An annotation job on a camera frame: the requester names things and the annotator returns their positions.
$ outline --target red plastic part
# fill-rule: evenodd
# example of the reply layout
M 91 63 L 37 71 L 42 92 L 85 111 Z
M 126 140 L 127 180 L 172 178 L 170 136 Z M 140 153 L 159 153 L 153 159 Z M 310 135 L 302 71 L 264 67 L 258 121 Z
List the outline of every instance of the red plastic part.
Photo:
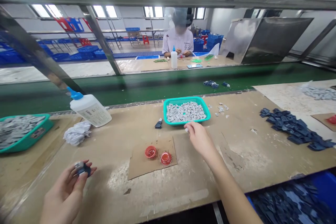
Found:
M 336 115 L 333 115 L 332 117 L 328 118 L 327 121 L 331 124 L 336 124 Z
M 89 25 L 89 22 L 88 22 L 85 18 L 83 18 L 83 20 L 84 20 L 84 22 L 86 23 L 86 25 L 88 26 L 88 28 L 92 31 L 92 29 L 91 29 L 91 27 L 90 27 L 90 25 Z
M 92 46 L 90 40 L 87 38 L 79 38 L 79 42 L 82 46 Z
M 147 42 L 149 44 L 149 40 L 148 40 L 147 35 L 142 35 L 142 40 L 143 40 L 143 44 L 146 44 L 145 42 Z
M 169 165 L 172 161 L 171 154 L 169 152 L 163 152 L 161 155 L 161 164 Z
M 148 146 L 145 150 L 145 155 L 149 159 L 155 158 L 156 157 L 156 148 L 153 145 Z
M 69 23 L 64 17 L 59 17 L 54 19 L 57 21 L 57 23 L 63 28 L 64 31 L 66 32 L 72 32 L 73 29 L 70 27 Z
M 208 35 L 202 35 L 201 36 L 201 39 L 204 40 L 204 44 L 207 44 L 207 40 L 206 40 L 207 37 L 208 37 Z

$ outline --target white squeeze bottle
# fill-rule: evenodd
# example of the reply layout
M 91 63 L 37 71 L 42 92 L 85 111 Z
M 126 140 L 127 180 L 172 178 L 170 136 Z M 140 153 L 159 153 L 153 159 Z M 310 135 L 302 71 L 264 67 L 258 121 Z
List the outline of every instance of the white squeeze bottle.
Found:
M 175 52 L 175 46 L 173 47 L 173 51 L 170 53 L 171 57 L 171 67 L 176 69 L 177 68 L 177 52 Z
M 92 94 L 82 95 L 73 91 L 70 87 L 67 89 L 71 92 L 70 108 L 84 119 L 88 120 L 93 126 L 100 127 L 112 120 L 110 113 Z

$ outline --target white shirt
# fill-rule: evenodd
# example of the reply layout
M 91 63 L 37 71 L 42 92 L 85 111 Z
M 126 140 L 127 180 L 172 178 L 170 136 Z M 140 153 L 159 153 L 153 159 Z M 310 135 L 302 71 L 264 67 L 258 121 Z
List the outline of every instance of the white shirt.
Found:
M 176 34 L 175 28 L 167 31 L 163 36 L 162 54 L 170 53 L 173 48 L 181 49 L 182 53 L 185 51 L 194 50 L 194 38 L 193 33 L 190 30 L 186 30 L 184 34 Z

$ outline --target human hand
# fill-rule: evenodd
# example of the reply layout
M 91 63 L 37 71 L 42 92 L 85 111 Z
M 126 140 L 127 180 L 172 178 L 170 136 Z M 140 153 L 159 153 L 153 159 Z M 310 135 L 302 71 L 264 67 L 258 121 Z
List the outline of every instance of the human hand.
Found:
M 212 157 L 217 152 L 207 130 L 201 124 L 191 121 L 186 123 L 184 128 L 188 128 L 192 145 L 204 159 Z
M 191 55 L 191 51 L 187 50 L 183 53 L 183 55 L 186 56 L 186 57 L 189 57 Z
M 83 161 L 91 166 L 89 160 Z M 97 167 L 91 167 L 91 174 Z M 44 197 L 40 224 L 71 224 L 76 218 L 83 199 L 83 189 L 88 174 L 77 175 L 75 165 L 65 169 Z

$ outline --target worker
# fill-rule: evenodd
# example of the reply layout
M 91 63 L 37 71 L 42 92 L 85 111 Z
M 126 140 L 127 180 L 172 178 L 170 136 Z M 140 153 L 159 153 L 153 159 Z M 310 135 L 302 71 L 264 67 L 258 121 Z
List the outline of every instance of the worker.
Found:
M 192 145 L 210 167 L 230 224 L 262 224 L 261 219 L 226 167 L 206 129 L 197 122 L 184 125 L 188 129 Z M 91 175 L 97 167 L 91 168 Z M 83 189 L 88 177 L 78 177 L 75 166 L 66 169 L 44 197 L 40 224 L 71 224 L 76 218 L 83 199 Z
M 172 14 L 172 20 L 175 27 L 163 35 L 162 54 L 165 58 L 170 57 L 170 53 L 175 47 L 178 58 L 192 56 L 194 38 L 193 33 L 188 27 L 191 26 L 193 22 L 193 14 L 191 12 L 188 14 L 185 8 L 175 8 Z

